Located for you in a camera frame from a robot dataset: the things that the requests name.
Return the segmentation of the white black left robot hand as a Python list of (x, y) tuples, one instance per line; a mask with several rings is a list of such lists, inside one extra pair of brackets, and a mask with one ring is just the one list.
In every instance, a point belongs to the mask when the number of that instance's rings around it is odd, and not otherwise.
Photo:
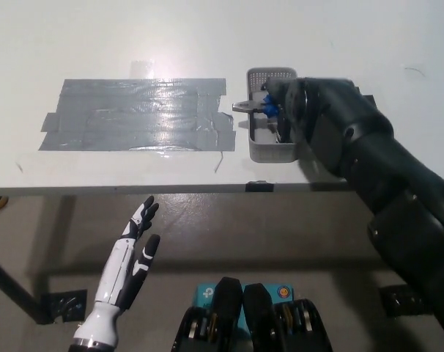
[(119, 342), (117, 319), (133, 304), (160, 244), (160, 236), (151, 235), (140, 254), (135, 253), (136, 243), (152, 226), (158, 208), (155, 198), (148, 197), (114, 243), (100, 278), (93, 309), (75, 331), (70, 351), (116, 349)]

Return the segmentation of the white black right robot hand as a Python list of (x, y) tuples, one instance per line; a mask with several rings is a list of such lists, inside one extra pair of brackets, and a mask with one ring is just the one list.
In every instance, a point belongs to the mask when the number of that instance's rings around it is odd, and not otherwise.
[(262, 85), (271, 106), (277, 108), (278, 141), (298, 143), (304, 137), (306, 88), (302, 78), (269, 77)]

